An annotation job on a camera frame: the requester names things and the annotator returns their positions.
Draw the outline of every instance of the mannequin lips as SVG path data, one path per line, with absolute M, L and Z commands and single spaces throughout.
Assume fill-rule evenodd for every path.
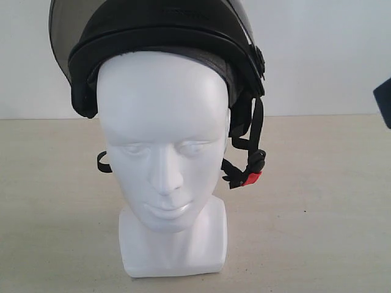
M 146 210 L 150 211 L 155 217 L 164 219 L 164 220 L 173 220 L 179 218 L 183 215 L 190 207 L 191 202 L 180 207 L 180 208 L 172 208 L 172 209 L 163 209 L 157 208 L 155 206 L 150 206 L 149 204 L 144 204 Z

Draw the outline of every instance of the helmet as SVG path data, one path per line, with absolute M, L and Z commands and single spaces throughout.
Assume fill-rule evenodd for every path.
M 265 61 L 239 0 L 52 0 L 49 36 L 71 85 L 72 106 L 87 118 L 98 113 L 97 73 L 111 57 L 160 50 L 210 64 L 228 85 L 232 144 L 248 151 L 244 172 L 223 160 L 224 179 L 232 189 L 261 175 L 266 157 L 258 149 Z M 249 140 L 241 138 L 249 129 Z M 110 166 L 100 162 L 105 154 L 98 156 L 98 168 L 109 173 Z

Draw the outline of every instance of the table surface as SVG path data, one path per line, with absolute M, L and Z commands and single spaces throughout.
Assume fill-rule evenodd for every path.
M 99 121 L 0 121 L 0 292 L 391 292 L 391 131 L 378 115 L 268 117 L 264 175 L 229 190 L 219 274 L 132 279 Z M 227 158 L 244 166 L 246 153 Z

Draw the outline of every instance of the mannequin nose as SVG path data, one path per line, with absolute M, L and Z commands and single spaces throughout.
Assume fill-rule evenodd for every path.
M 172 194 L 182 186 L 183 177 L 173 147 L 162 146 L 156 150 L 151 167 L 150 184 L 163 196 Z

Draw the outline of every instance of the mannequin ear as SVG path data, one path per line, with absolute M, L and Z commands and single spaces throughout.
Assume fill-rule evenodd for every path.
M 224 149 L 224 153 L 227 151 L 228 136 L 230 133 L 230 125 L 231 125 L 231 109 L 228 108 L 227 120 L 225 121 L 225 149 Z

